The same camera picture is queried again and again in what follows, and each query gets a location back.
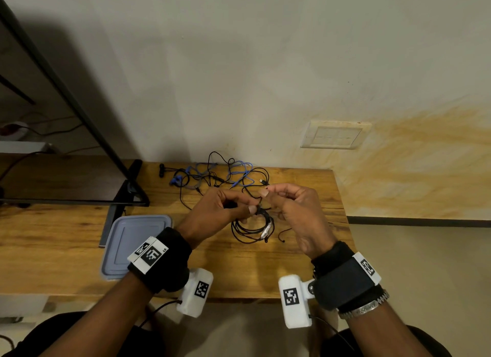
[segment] wall switch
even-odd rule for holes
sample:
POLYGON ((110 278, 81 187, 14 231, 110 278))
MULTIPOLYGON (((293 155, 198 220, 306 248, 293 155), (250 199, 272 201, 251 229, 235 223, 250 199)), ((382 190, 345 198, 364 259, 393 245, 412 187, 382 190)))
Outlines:
POLYGON ((355 149, 366 138, 371 123, 310 121, 303 148, 355 149))

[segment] wooden table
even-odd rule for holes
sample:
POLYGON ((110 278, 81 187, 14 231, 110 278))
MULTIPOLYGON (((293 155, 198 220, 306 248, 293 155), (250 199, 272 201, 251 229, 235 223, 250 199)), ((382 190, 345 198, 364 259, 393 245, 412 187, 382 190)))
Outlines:
MULTIPOLYGON (((172 163, 169 167, 186 167, 172 163)), ((331 170, 267 168, 270 183, 293 182, 316 188, 326 217, 336 236, 354 249, 353 238, 331 170)), ((172 173, 158 177, 159 164, 145 162, 138 182, 148 193, 151 206, 129 207, 128 214, 168 214, 179 223, 188 210, 179 201, 179 189, 169 186, 172 173)), ((218 175, 226 175, 225 166, 218 175)), ((203 183, 201 190, 207 186, 203 183)), ((192 207, 200 199, 183 189, 183 200, 192 207)), ((33 205, 28 209, 0 207, 0 294, 49 294, 101 296, 114 284, 101 279, 103 249, 98 248, 108 207, 91 205, 33 205)), ((214 274, 210 298, 279 298, 278 279, 298 274, 312 276, 309 258, 300 252, 289 226, 276 220, 268 243, 242 244, 230 226, 203 242, 189 258, 189 267, 203 267, 214 274)))

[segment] baseboard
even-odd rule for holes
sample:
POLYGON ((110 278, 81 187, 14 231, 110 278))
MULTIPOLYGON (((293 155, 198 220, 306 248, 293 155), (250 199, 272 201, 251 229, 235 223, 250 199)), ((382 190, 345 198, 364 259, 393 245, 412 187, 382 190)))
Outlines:
POLYGON ((443 226, 461 228, 491 228, 491 220, 451 220, 443 218, 403 218, 347 216, 350 224, 400 225, 400 226, 443 226))

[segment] container lid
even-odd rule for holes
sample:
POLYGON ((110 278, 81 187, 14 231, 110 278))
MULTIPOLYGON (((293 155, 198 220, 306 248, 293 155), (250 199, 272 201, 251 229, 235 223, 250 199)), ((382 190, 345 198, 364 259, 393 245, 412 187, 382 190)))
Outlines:
POLYGON ((172 225, 167 215, 122 216, 114 221, 102 257, 104 279, 120 279, 128 272, 128 256, 149 236, 157 236, 172 225))

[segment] silver bracelet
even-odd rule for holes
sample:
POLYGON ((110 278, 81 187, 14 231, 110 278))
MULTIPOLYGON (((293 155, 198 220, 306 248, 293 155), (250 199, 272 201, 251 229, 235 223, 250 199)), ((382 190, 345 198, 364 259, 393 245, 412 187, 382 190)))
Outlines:
POLYGON ((387 299, 389 299, 389 293, 384 290, 384 294, 380 298, 373 300, 370 303, 365 304, 364 306, 360 306, 358 309, 354 309, 354 310, 351 310, 351 311, 346 312, 346 313, 340 313, 339 317, 342 320, 348 320, 350 318, 362 316, 362 315, 374 310, 375 308, 377 308, 379 305, 381 305, 387 299))

